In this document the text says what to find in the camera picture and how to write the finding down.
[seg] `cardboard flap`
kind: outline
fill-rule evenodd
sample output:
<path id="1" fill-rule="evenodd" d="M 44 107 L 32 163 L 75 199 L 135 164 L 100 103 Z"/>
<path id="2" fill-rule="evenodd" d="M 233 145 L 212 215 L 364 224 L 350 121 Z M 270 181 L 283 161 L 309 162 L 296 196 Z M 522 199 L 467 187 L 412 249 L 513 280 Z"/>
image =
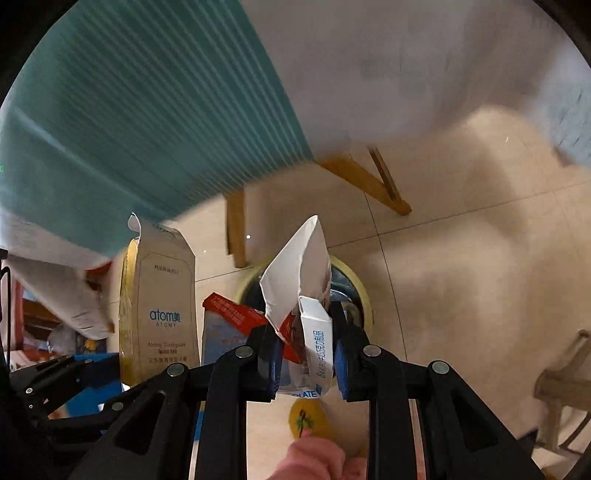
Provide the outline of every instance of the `cardboard flap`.
<path id="1" fill-rule="evenodd" d="M 182 250 L 189 250 L 191 254 L 193 253 L 181 232 L 176 228 L 151 222 L 148 219 L 137 216 L 135 213 L 132 213 L 129 217 L 127 226 L 131 231 L 139 234 L 138 238 L 142 240 L 142 247 L 153 242 L 164 242 L 169 246 L 174 245 Z"/>

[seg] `cardboard box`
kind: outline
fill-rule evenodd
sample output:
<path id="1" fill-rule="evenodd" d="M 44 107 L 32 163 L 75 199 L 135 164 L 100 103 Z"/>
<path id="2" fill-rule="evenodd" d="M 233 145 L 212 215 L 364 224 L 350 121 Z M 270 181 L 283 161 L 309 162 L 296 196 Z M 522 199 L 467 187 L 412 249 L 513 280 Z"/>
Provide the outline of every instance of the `cardboard box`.
<path id="1" fill-rule="evenodd" d="M 182 234 L 140 221 L 125 253 L 119 300 L 121 381 L 136 385 L 175 362 L 199 366 L 195 255 Z"/>

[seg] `tiled floor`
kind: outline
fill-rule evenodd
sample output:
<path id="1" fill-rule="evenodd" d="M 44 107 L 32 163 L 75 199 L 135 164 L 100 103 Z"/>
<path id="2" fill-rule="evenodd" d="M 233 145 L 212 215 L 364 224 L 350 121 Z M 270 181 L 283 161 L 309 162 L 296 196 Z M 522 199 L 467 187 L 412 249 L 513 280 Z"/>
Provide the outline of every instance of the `tiled floor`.
<path id="1" fill-rule="evenodd" d="M 380 150 L 410 216 L 316 165 L 300 166 L 248 186 L 249 259 L 271 258 L 318 214 L 330 252 L 369 293 L 372 340 L 410 362 L 447 360 L 511 432 L 526 433 L 541 418 L 537 375 L 591 324 L 591 171 L 563 166 L 522 120 L 496 109 Z M 363 149 L 352 155 L 377 174 Z M 223 199 L 176 227 L 197 257 L 197 305 L 213 291 L 233 297 L 250 271 L 225 254 Z M 114 313 L 117 295 L 113 286 Z M 285 452 L 290 402 L 250 407 L 251 478 L 265 478 Z M 331 404 L 354 453 L 366 406 Z"/>

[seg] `floor tile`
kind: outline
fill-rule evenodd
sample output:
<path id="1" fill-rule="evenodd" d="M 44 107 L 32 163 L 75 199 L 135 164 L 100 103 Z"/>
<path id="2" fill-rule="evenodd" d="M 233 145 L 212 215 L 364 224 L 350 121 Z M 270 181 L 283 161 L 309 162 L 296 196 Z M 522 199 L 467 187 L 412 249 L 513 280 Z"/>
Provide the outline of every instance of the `floor tile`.
<path id="1" fill-rule="evenodd" d="M 588 325 L 589 283 L 547 193 L 381 236 L 408 360 L 443 359 L 515 434 L 535 379 Z"/>
<path id="2" fill-rule="evenodd" d="M 312 215 L 319 216 L 328 247 L 376 235 L 361 190 L 318 165 L 304 164 L 246 188 L 249 261 L 270 260 Z"/>
<path id="3" fill-rule="evenodd" d="M 376 235 L 362 191 L 315 164 L 288 168 L 246 187 L 246 254 L 256 264 L 274 257 L 312 215 L 319 215 L 326 244 Z M 218 196 L 172 222 L 195 253 L 196 279 L 236 271 L 226 255 L 225 201 Z"/>
<path id="4" fill-rule="evenodd" d="M 543 177 L 543 189 L 553 191 L 591 180 L 591 168 L 561 158 L 556 149 L 527 121 L 514 115 L 517 135 L 533 156 Z"/>
<path id="5" fill-rule="evenodd" d="M 218 195 L 166 222 L 179 230 L 195 254 L 195 280 L 238 270 L 226 253 L 226 201 Z"/>
<path id="6" fill-rule="evenodd" d="M 428 138 L 379 145 L 413 211 L 406 217 L 369 199 L 379 233 L 446 218 L 544 191 L 543 177 L 511 115 L 484 109 Z M 353 158 L 378 174 L 365 150 Z"/>
<path id="7" fill-rule="evenodd" d="M 374 313 L 370 341 L 404 360 L 404 343 L 396 311 L 396 302 L 384 253 L 377 237 L 367 238 L 329 249 L 359 277 L 368 293 Z"/>
<path id="8" fill-rule="evenodd" d="M 579 258 L 591 273 L 591 184 L 559 190 L 555 195 L 573 234 Z"/>

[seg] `toothpaste box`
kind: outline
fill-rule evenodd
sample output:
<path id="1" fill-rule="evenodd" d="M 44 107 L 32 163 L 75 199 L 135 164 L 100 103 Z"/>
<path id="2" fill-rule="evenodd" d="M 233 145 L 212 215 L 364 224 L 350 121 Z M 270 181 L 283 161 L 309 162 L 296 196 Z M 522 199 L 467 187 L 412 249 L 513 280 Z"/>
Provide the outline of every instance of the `toothpaste box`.
<path id="1" fill-rule="evenodd" d="M 119 297 L 121 381 L 136 385 L 181 362 L 199 366 L 195 255 L 171 227 L 140 220 L 127 248 Z"/>
<path id="2" fill-rule="evenodd" d="M 300 296 L 298 303 L 306 344 L 307 383 L 322 395 L 330 388 L 333 377 L 332 319 L 317 299 Z"/>

